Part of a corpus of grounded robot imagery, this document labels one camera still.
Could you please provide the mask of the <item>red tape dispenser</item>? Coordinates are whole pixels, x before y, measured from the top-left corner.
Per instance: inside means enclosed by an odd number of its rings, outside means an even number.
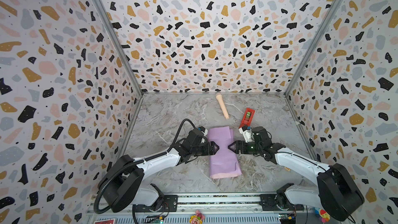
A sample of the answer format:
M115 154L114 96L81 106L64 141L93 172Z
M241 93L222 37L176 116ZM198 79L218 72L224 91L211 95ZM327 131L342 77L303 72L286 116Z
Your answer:
M245 125L248 127L251 126L251 122L254 117L254 114L255 114L255 110L253 110L251 108L246 108L246 111L245 111L242 121L239 125L239 128L242 128Z

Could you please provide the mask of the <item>pink wrapping paper sheet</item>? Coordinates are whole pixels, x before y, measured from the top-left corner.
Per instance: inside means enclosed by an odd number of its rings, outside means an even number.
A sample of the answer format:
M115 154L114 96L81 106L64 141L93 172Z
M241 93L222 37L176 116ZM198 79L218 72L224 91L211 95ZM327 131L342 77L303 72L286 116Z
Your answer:
M228 149L234 142L233 130L230 127L212 128L208 139L219 146L215 155L209 158L209 173L212 179L232 178L242 175L237 155Z

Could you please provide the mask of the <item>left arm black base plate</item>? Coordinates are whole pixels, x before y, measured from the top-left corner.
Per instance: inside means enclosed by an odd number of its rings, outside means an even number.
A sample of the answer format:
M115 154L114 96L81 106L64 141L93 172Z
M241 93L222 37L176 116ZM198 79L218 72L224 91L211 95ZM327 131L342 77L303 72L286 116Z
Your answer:
M177 211L178 196L164 195L160 196L152 205L146 206L139 204L135 206L137 213L171 213Z

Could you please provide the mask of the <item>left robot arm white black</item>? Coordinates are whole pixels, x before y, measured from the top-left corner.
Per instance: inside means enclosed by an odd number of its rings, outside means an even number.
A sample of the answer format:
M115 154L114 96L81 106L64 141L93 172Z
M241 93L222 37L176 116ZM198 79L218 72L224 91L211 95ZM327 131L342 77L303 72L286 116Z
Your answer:
M173 140L165 151L149 157L132 159L123 155L98 184L93 210L103 214L108 210L120 212L130 204L158 211L164 203L164 193L156 186L142 186L147 177L165 169L190 163L200 156L215 155L220 147L206 137L204 127L192 129L186 138Z

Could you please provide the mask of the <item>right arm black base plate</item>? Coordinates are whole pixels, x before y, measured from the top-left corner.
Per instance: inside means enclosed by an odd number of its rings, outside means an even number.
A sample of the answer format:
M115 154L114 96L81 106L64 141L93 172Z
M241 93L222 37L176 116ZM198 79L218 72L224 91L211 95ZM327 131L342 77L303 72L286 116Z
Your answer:
M263 211L304 211L301 204L291 204L283 194L261 194L260 203Z

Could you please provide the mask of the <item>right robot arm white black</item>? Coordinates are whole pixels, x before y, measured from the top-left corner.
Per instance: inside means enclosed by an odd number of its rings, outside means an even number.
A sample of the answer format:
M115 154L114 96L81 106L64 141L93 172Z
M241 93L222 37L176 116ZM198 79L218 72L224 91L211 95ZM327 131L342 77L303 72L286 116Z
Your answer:
M281 143L274 143L264 127L243 126L244 140L235 141L228 149L236 154L260 156L265 161L286 167L313 183L300 186L287 183L279 188L274 199L280 210L303 205L324 210L333 219L353 221L354 213L364 203L364 196L347 169L336 163L328 165L300 155Z

